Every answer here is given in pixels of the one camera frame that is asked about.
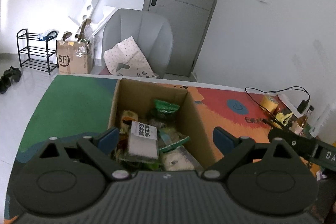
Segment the SF cardboard box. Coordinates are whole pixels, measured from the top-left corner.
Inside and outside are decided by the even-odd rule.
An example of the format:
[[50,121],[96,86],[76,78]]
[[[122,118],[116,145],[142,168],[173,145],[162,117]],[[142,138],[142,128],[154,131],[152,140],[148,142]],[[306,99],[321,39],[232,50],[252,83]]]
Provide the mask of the SF cardboard box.
[[85,19],[76,33],[64,32],[56,40],[56,51],[60,75],[90,74],[95,55],[91,19]]

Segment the white perforated board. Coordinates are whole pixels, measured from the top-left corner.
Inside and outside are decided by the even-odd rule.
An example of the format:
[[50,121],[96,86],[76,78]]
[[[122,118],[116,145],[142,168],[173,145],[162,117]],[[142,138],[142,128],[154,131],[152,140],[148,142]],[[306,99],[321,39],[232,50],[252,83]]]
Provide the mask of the white perforated board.
[[77,12],[74,15],[68,15],[68,19],[78,28],[81,27],[82,22],[86,19],[92,19],[92,15],[100,0],[83,0]]

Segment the white black-label snack pack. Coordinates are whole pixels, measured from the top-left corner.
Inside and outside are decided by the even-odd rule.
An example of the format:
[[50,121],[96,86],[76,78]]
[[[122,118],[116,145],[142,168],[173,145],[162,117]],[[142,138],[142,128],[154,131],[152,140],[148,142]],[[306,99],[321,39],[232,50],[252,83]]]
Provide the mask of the white black-label snack pack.
[[127,151],[132,156],[158,160],[157,128],[138,121],[132,121]]

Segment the colourful cat table mat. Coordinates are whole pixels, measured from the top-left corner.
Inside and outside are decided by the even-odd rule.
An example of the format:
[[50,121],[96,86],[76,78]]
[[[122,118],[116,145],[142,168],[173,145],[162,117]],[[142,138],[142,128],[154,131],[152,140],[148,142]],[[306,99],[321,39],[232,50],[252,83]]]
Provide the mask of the colourful cat table mat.
[[9,185],[8,223],[317,223],[318,184],[245,92],[58,76]]

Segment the amber glass bottle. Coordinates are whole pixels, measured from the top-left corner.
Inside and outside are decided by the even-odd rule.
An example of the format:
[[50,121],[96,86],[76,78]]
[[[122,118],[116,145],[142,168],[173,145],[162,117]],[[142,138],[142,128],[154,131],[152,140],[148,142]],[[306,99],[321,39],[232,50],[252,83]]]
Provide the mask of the amber glass bottle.
[[312,105],[309,106],[308,110],[305,114],[299,117],[291,126],[291,131],[296,135],[301,135],[303,130],[307,124],[309,117],[311,116],[312,112],[314,111],[314,107]]

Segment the black shoes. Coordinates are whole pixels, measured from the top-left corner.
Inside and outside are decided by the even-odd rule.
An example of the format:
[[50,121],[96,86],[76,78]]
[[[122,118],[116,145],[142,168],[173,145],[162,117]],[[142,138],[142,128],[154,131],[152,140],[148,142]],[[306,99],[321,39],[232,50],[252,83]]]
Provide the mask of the black shoes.
[[4,94],[12,84],[18,83],[22,77],[22,73],[19,68],[11,66],[9,69],[3,72],[0,82],[0,93]]

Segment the black charger plug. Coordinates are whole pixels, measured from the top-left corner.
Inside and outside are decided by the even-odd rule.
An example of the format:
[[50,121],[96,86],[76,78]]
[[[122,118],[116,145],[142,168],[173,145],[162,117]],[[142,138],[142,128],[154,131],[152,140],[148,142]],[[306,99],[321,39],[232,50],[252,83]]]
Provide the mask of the black charger plug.
[[308,105],[309,105],[309,100],[302,100],[301,103],[299,104],[299,106],[297,107],[297,111],[300,114],[303,114],[303,112],[306,110]]

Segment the cookie pack teal stripe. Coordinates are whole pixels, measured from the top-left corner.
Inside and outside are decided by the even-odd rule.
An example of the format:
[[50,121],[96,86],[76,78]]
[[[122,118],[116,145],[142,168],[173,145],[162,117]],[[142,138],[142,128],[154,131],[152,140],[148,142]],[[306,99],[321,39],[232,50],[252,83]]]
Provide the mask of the cookie pack teal stripe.
[[190,137],[177,131],[175,127],[164,127],[158,131],[158,150],[166,153],[190,140]]

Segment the blue white tissue pack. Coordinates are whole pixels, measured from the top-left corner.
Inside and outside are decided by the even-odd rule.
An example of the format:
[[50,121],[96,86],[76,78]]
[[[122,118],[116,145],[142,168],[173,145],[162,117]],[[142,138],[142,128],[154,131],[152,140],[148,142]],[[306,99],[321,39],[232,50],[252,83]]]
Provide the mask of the blue white tissue pack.
[[323,174],[321,170],[318,170],[316,172],[316,179],[317,179],[317,181],[323,180],[323,179],[326,179],[326,178],[327,178],[327,176],[325,174]]

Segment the white power strip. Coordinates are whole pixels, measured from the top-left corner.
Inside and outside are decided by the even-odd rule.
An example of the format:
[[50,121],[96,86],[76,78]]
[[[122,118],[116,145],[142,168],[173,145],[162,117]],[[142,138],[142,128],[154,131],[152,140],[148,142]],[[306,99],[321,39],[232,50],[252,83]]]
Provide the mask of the white power strip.
[[296,118],[302,116],[302,114],[297,111],[295,106],[290,102],[289,98],[285,94],[278,94],[277,96],[279,100],[294,114]]

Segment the blue slipper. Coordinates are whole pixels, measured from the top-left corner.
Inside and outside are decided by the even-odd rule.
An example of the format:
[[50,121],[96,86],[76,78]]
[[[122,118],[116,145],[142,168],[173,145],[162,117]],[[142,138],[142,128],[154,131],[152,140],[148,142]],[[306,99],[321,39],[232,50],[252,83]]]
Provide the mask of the blue slipper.
[[52,30],[52,31],[49,31],[49,32],[38,34],[38,39],[40,41],[47,42],[47,41],[50,41],[52,39],[57,38],[57,36],[58,36],[58,31],[57,30]]

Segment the dark green snack packet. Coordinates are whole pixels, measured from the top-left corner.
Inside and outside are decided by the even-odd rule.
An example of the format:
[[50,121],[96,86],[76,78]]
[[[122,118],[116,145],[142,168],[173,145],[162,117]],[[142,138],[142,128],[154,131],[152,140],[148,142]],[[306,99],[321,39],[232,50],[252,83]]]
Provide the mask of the dark green snack packet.
[[163,100],[154,100],[155,114],[175,114],[180,109],[180,106]]

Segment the clear plastic bottle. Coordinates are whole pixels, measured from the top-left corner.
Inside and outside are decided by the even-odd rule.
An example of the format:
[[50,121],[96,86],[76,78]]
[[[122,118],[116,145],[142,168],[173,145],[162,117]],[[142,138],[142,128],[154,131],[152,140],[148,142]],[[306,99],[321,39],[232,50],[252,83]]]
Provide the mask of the clear plastic bottle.
[[331,133],[335,129],[335,102],[328,104],[310,129],[312,137]]

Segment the orange label bread pack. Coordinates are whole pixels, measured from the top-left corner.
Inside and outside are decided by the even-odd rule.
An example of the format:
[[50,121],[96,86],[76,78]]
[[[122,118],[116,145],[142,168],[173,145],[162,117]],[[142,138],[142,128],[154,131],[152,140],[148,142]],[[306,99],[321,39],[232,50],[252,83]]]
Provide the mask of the orange label bread pack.
[[133,121],[138,121],[138,114],[131,110],[124,110],[121,113],[120,127],[124,133],[128,133],[131,123]]

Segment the long white bread pack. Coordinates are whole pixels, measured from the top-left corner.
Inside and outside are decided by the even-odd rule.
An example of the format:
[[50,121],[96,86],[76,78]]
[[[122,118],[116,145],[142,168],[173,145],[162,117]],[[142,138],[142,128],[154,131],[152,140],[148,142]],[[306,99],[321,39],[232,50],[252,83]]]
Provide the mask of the long white bread pack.
[[167,171],[195,170],[201,172],[204,168],[183,146],[162,154],[162,163]]

